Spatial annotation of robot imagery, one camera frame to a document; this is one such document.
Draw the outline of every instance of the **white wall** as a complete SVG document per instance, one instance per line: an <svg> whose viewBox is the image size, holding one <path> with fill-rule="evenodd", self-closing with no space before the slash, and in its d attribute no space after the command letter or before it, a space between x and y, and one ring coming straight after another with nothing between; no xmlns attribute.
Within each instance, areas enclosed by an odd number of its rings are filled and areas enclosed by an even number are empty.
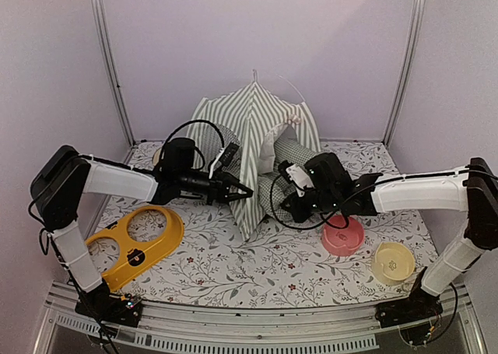
<svg viewBox="0 0 498 354"><path fill-rule="evenodd" d="M30 182L65 143L113 159L126 145L90 0L0 0L0 16L0 352L25 354L61 274L26 214ZM86 200L83 222L97 202Z"/></svg>
<svg viewBox="0 0 498 354"><path fill-rule="evenodd" d="M422 31L391 152L403 172L484 157L498 173L498 0L426 0ZM464 216L426 212L441 251ZM465 276L490 352L498 352L498 251Z"/></svg>
<svg viewBox="0 0 498 354"><path fill-rule="evenodd" d="M200 99L260 83L304 95L324 138L382 139L413 0L103 0L135 137L165 138Z"/></svg>

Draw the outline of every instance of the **metal frame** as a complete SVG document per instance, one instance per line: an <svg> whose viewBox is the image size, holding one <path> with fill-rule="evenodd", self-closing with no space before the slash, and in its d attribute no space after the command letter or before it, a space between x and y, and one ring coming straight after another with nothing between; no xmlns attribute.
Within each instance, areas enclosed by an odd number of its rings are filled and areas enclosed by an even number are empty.
<svg viewBox="0 0 498 354"><path fill-rule="evenodd" d="M458 315L472 354L487 353L467 290L457 285ZM95 335L96 323L78 315L78 297L66 284L54 282L44 304L44 324L34 354L46 354L55 325ZM441 294L444 316L452 314L454 292ZM235 348L254 354L298 352L361 352L377 346L375 335L396 331L427 320L381 328L375 320L375 304L285 309L237 309L199 307L144 301L141 324L119 328L116 342L160 352L224 352ZM327 350L327 347L338 348Z"/></svg>
<svg viewBox="0 0 498 354"><path fill-rule="evenodd" d="M416 45L419 40L420 27L422 26L423 10L426 0L414 0L412 10L412 21L410 23L410 31L408 44L405 51L405 59L403 61L402 72L399 77L398 87L396 89L395 100L389 114L388 125L384 132L382 142L387 148L392 143L395 134L396 124L398 123L399 114L402 110L403 100L405 99L406 88L409 82L410 72L412 70L413 58L415 57Z"/></svg>
<svg viewBox="0 0 498 354"><path fill-rule="evenodd" d="M128 118L128 113L126 112L121 86L119 85L119 81L117 79L116 65L110 49L109 32L107 31L106 18L103 10L103 0L92 0L92 7L93 16L95 17L96 31L99 35L103 61L106 67L110 89L113 94L114 104L116 105L117 115L119 117L121 127L123 128L126 142L129 146L133 146L135 144L135 137L133 135L132 125Z"/></svg>

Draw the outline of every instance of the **yellow bowl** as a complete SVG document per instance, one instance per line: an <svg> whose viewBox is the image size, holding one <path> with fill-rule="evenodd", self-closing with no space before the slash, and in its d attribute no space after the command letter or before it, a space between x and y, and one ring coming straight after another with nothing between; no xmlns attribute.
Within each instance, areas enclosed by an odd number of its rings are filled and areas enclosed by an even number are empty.
<svg viewBox="0 0 498 354"><path fill-rule="evenodd" d="M401 284L415 271L412 252L400 243L381 243L372 260L372 273L386 286Z"/></svg>

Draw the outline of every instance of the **pink bowl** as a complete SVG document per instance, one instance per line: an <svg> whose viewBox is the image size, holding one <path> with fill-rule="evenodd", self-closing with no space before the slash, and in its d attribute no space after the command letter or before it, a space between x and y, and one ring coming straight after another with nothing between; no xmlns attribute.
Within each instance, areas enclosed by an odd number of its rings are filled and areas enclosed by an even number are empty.
<svg viewBox="0 0 498 354"><path fill-rule="evenodd" d="M345 225L342 216L333 216L328 220L330 224L337 227ZM349 218L349 226L345 229L338 230L330 227L328 224L324 225L324 231L321 235L321 242L325 249L330 254L338 255L340 257L347 257L354 254L365 240L365 230L363 226L355 219Z"/></svg>

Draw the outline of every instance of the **wire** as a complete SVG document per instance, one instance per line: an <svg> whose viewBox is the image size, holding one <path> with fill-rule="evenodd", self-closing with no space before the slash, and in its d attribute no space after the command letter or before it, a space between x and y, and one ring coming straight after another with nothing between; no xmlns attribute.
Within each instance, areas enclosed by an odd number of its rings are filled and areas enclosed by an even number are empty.
<svg viewBox="0 0 498 354"><path fill-rule="evenodd" d="M439 333L438 336L430 338L427 343L434 342L436 340L439 340L441 337L443 337L443 335L447 332L447 330L450 329L451 324L453 323L455 317L457 316L457 310L458 310L458 291L454 287L453 283L450 283L450 287L453 289L453 292L454 292L454 308L453 308L453 314L451 315L451 319L448 322L447 326L444 327L444 329L442 330L442 332Z"/></svg>
<svg viewBox="0 0 498 354"><path fill-rule="evenodd" d="M45 242L45 245L44 245L44 242L42 240L42 236L44 233L47 233L47 240ZM48 236L48 231L45 228L42 228L40 230L40 232L38 233L38 243L40 243L41 252L44 255L47 255L48 250L50 249L50 237Z"/></svg>
<svg viewBox="0 0 498 354"><path fill-rule="evenodd" d="M170 133L170 135L168 136L168 138L166 139L166 141L164 143L166 144L167 142L169 142L171 140L171 138L173 138L173 136L175 136L177 134L177 132L179 132L183 127L186 127L186 126L188 126L190 124L194 124L194 123L206 123L206 124L209 124L211 127L213 127L219 136L219 140L221 141L221 147L225 148L225 139L223 138L223 134L219 130L218 126L216 126L216 124L212 123L211 121L207 121L206 119L194 119L192 121L188 121L188 122L183 123L178 128L176 128L173 132Z"/></svg>
<svg viewBox="0 0 498 354"><path fill-rule="evenodd" d="M115 166L115 167L120 167L121 169L125 169L125 170L136 171L137 173L144 173L145 175L153 175L152 170L140 169L138 167L130 166L130 165L127 165L126 163L115 162L115 161L112 161L110 159L104 159L104 158L94 157L94 156L87 156L85 154L80 154L79 157L87 159L89 161L95 161L95 162L105 163L107 165L111 165L111 166Z"/></svg>
<svg viewBox="0 0 498 354"><path fill-rule="evenodd" d="M309 231L309 230L314 230L316 228L318 228L319 226L322 226L324 224L324 222L320 222L314 226L310 226L310 227L296 227L296 226L291 226L289 224L286 224L284 223L278 216L277 216L277 213L275 211L275 206L273 205L273 189L275 187L275 184L277 182L277 180L279 178L281 178L282 175L278 175L275 179L273 179L273 182L272 182L272 185L270 186L270 207L272 209L272 214L273 214L273 218L279 223L281 224L282 226L286 227L286 228L290 228L291 230L302 230L302 231Z"/></svg>
<svg viewBox="0 0 498 354"><path fill-rule="evenodd" d="M34 218L36 221L38 221L39 223L41 223L43 226L45 226L45 222L39 218L38 216L36 216L34 213L33 213L33 206L37 203L37 201L40 199L40 197L47 191L47 189L50 187L50 185L47 185L33 200L32 202L28 205L28 213L30 214L30 216L32 218ZM46 240L46 243L44 244L43 243L43 240L42 240L42 235L43 233L47 233L47 240ZM59 261L63 264L64 263L64 259L62 257L62 254L57 250L57 247L54 245L54 240L48 236L49 234L49 231L46 229L46 228L42 228L40 230L40 232L38 233L38 242L40 244L40 249L41 249L41 252L43 253L43 255L47 255L48 254L48 251L50 249L50 245L52 245L52 247L54 248L54 251L57 255L57 257L59 258ZM66 268L66 271L69 273L69 280L72 282L72 284L74 285L75 289L76 289L76 292L78 293L78 296L79 298L81 299L83 305L85 305L85 308L92 314L92 317L93 319L95 320L95 322L99 325L99 328L100 330L105 334L107 340L109 341L110 343L110 346L112 347L112 349L114 350L115 354L119 354L119 351L117 350L115 344L113 343L112 339L110 338L110 335L109 333L107 332L107 329L105 328L105 325L102 324L102 322L100 321L100 319L97 317L97 315L95 314L95 312L90 308L89 304L88 304L88 301L86 300L86 296L84 294L84 292L81 290L80 286L78 285L75 277L73 276L73 274L71 273L71 271ZM107 354L110 354L110 352L107 350L107 348L102 345L101 346L104 351L107 353Z"/></svg>
<svg viewBox="0 0 498 354"><path fill-rule="evenodd" d="M195 151L199 154L199 156L201 157L201 159L202 159L202 166L201 166L201 167L199 167L199 168L197 168L197 169L193 169L193 170L200 171L200 170L202 170L202 169L204 168L204 166L205 166L205 158L204 158L204 155L202 154L201 150L200 150L197 146L195 146L195 147L194 147L194 150L195 150Z"/></svg>
<svg viewBox="0 0 498 354"><path fill-rule="evenodd" d="M345 223L345 225L344 225L344 226L342 226L342 227L335 226L335 225L333 225L332 223L330 223L330 222L328 221L328 219L324 217L324 215L323 215L323 214L320 214L320 218L321 218L321 220L325 221L325 222L326 222L326 223L327 223L330 227L335 228L335 229L337 229L337 230L343 230L343 229L345 229L345 228L348 228L348 227L349 227L349 217L348 217L348 216L345 216L345 215L342 215L342 218L344 219L344 223Z"/></svg>
<svg viewBox="0 0 498 354"><path fill-rule="evenodd" d="M294 187L296 187L298 191L305 192L305 190L301 188L299 185L297 185L295 181L290 181L290 182L293 184Z"/></svg>
<svg viewBox="0 0 498 354"><path fill-rule="evenodd" d="M278 76L279 78L282 78L282 79L283 79L283 80L285 80L286 82L288 82L288 83L290 84L290 86L291 86L291 87L293 87L293 88L294 88L294 90L297 92L297 94L301 97L301 100L302 100L304 103L306 103L306 100L304 99L303 94L302 94L302 93L301 93L301 92L300 92L300 91L296 88L296 86L294 86L294 85L290 82L290 80L288 80L287 78L284 78L284 77L283 77L283 76L281 76L281 75L277 75L277 76Z"/></svg>
<svg viewBox="0 0 498 354"><path fill-rule="evenodd" d="M433 327L439 328L441 326L441 316L436 309L434 309L434 314L436 315L436 323L433 324Z"/></svg>
<svg viewBox="0 0 498 354"><path fill-rule="evenodd" d="M76 289L76 292L78 293L79 299L81 300L81 302L83 303L85 308L88 310L88 312L92 315L92 318L95 320L95 322L99 325L100 337L102 337L102 332L103 332L104 335L106 336L107 340L109 341L110 347L114 350L114 353L119 354L119 351L117 350L116 345L112 341L112 338L110 338L109 332L107 331L107 327L105 326L105 324L102 323L102 321L96 315L95 311L93 311L93 309L90 307L88 300L86 299L85 292L83 292L83 290L79 286L78 282L76 281L76 279L73 276L73 274L71 273L71 271L69 269L67 269L67 272L69 273L69 280L72 282L72 284L74 285L74 287ZM105 352L110 354L110 352L107 351L107 348L105 348L104 345L102 345L101 347L104 348Z"/></svg>
<svg viewBox="0 0 498 354"><path fill-rule="evenodd" d="M100 347L102 348L103 351L105 351L107 354L111 354L111 352L109 350L107 350L107 343L104 343L103 342L103 331L100 329L99 330L99 336L100 336Z"/></svg>
<svg viewBox="0 0 498 354"><path fill-rule="evenodd" d="M389 179L386 179L386 180L383 180L383 181L376 181L375 183L373 184L370 184L366 187L363 187L362 189L354 192L352 195L348 196L343 202L342 204L336 209L334 210L333 212L331 212L325 219L326 220L322 220L321 222L319 222L318 224L315 224L313 226L309 226L309 227L297 227L297 226L291 226L291 225L288 225L286 223L284 223L281 219L279 219L276 215L276 212L275 212L275 206L273 205L273 189L275 187L275 184L276 184L276 181L282 177L282 175L278 175L272 182L272 186L270 187L270 206L271 206L271 209L272 209L272 214L273 214L273 218L281 225L283 225L284 227L286 228L290 228L291 230L302 230L302 231L308 231L308 230L315 230L317 229L319 226L322 226L324 225L333 215L335 215L337 212L339 212L341 210L341 207L351 201L352 199L354 199L356 196L358 195L361 195L363 192L365 191L368 191L368 190L371 190L372 188L375 188L379 185L383 185L383 184L388 184L388 183L393 183L395 181L404 181L404 180L411 180L411 179L419 179L419 178L423 178L423 177L449 177L449 176L452 176L452 175L455 175L455 174L461 174L461 173L480 173L481 175L485 175L487 177L491 177L492 179L498 181L498 177L496 177L495 175L491 174L491 173L487 173L485 171L481 171L481 170L470 170L470 169L465 169L465 170L460 170L460 171L445 171L445 172L442 172L442 173L418 173L418 174L413 174L413 175L405 175L405 176L399 176L399 177L392 177L392 178L389 178Z"/></svg>

